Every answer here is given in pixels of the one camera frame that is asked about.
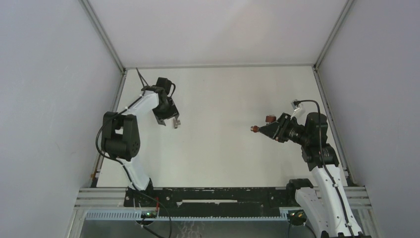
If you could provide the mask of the red brown water faucet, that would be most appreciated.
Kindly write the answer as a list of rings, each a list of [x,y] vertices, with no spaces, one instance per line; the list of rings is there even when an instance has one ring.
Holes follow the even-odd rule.
[[[272,123],[272,122],[275,122],[276,121],[276,119],[277,119],[277,116],[275,116],[275,115],[267,115],[267,116],[265,116],[265,122],[264,122],[264,124],[258,124],[258,125],[252,125],[251,127],[250,127],[250,131],[251,132],[253,132],[253,133],[257,133],[257,132],[259,132],[260,131],[260,129],[263,127],[263,126],[265,126],[265,125],[268,125],[268,124],[270,124],[270,123]]]

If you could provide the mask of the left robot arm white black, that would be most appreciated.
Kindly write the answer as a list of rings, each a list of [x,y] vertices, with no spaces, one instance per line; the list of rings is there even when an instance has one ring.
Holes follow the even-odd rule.
[[[145,85],[138,98],[121,112],[106,112],[96,137],[96,147],[106,159],[120,163],[130,186],[138,190],[136,201],[144,207],[153,204],[155,194],[147,189],[152,183],[140,159],[141,139],[139,119],[153,112],[157,123],[173,119],[178,122],[179,111],[172,98],[176,85],[160,77],[154,85]]]

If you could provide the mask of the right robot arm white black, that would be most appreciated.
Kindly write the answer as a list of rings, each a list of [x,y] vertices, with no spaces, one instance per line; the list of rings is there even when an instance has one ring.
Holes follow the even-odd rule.
[[[317,183],[321,199],[307,179],[291,179],[286,199],[292,206],[301,206],[317,238],[365,238],[345,194],[337,154],[327,143],[327,129],[327,117],[317,112],[309,113],[304,125],[283,113],[279,118],[267,116],[264,126],[251,127],[252,132],[277,142],[291,141],[301,146],[302,158]]]

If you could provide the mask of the silver metal tee fitting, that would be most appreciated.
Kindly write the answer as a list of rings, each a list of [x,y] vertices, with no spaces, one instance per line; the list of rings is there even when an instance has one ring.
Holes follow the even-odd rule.
[[[174,119],[173,120],[173,126],[175,129],[177,129],[181,125],[180,120]]]

